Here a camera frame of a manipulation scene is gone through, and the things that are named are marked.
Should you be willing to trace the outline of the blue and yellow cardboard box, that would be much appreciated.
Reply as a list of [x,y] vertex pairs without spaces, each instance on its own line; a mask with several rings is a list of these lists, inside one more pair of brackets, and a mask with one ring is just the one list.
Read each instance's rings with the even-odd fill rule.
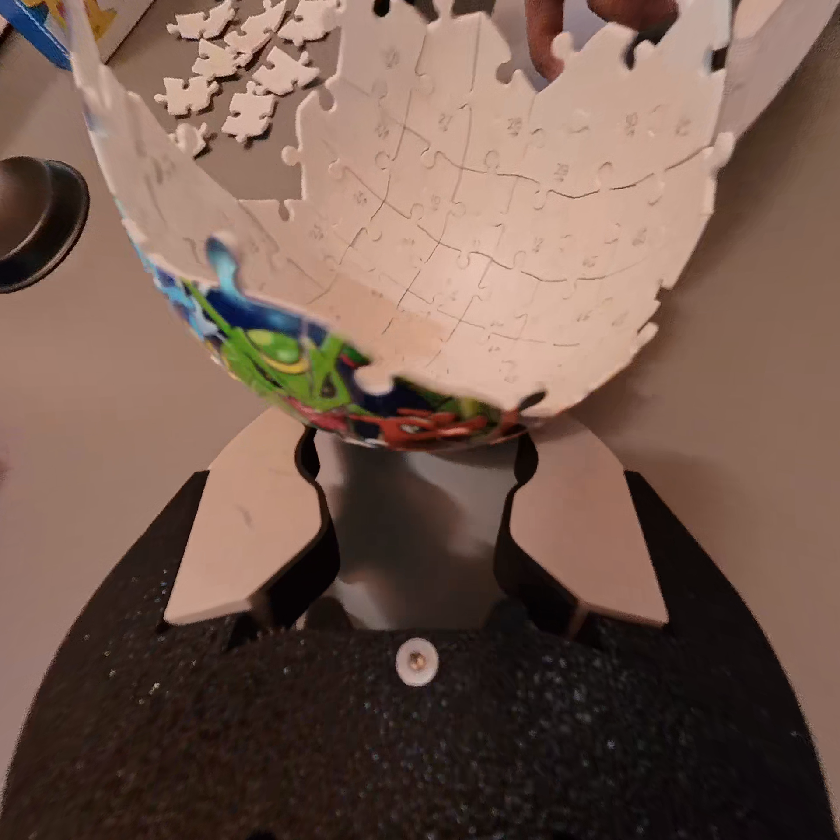
[[[100,57],[108,62],[153,1],[85,1]],[[2,23],[23,36],[54,66],[70,70],[65,1],[2,1]]]

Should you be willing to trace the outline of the person's right hand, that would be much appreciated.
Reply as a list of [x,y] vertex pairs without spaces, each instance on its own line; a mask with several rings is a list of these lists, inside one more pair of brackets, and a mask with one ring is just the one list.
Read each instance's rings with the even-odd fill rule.
[[[587,1],[586,6],[601,21],[637,34],[668,27],[679,15],[675,1]],[[563,60],[553,53],[553,42],[564,31],[564,8],[565,1],[524,2],[529,56],[546,81],[553,81],[564,68]]]

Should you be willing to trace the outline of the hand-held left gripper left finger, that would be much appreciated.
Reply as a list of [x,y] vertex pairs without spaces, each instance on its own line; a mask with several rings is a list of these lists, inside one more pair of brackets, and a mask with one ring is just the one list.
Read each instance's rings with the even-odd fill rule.
[[340,554],[314,433],[270,408],[215,458],[164,610],[168,624],[247,614],[264,627],[292,627],[328,590]]

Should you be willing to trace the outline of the colourful puzzle ball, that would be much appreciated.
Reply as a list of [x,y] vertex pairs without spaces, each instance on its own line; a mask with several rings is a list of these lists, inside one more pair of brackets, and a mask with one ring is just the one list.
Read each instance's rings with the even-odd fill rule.
[[678,2],[657,43],[606,24],[537,91],[485,12],[299,2],[221,132],[261,137],[317,86],[282,164],[301,195],[238,199],[102,64],[66,4],[71,68],[122,224],[229,375],[366,447],[502,440],[578,405],[656,334],[713,212],[731,2]]

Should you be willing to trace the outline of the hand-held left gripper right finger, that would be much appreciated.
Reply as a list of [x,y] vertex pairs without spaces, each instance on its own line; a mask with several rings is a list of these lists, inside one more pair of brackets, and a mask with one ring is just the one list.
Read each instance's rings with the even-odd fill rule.
[[556,636],[598,618],[667,625],[624,467],[599,437],[562,415],[518,438],[513,473],[494,575],[530,623]]

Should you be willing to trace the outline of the pile of white puzzle pieces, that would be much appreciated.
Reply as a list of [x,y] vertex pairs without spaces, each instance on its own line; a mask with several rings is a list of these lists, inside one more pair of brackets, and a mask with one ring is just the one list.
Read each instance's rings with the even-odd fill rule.
[[270,128],[277,99],[320,81],[306,46],[326,38],[337,26],[345,2],[262,2],[261,11],[239,15],[240,2],[212,2],[209,7],[176,14],[166,25],[174,38],[196,47],[188,78],[166,77],[154,96],[177,119],[170,134],[191,158],[208,150],[213,132],[206,123],[186,119],[208,111],[225,81],[245,79],[228,105],[221,133],[239,144],[261,138]]

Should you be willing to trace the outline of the black round stand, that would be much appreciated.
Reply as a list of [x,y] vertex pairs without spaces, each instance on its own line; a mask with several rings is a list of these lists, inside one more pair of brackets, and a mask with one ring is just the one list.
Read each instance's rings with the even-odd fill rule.
[[21,291],[55,270],[76,246],[90,197],[79,171],[31,156],[1,161],[1,292]]

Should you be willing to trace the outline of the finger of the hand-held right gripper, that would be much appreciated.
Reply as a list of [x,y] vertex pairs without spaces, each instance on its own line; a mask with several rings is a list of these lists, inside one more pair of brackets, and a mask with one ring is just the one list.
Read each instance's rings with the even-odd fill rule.
[[780,93],[824,27],[824,1],[738,2],[718,131],[741,137]]

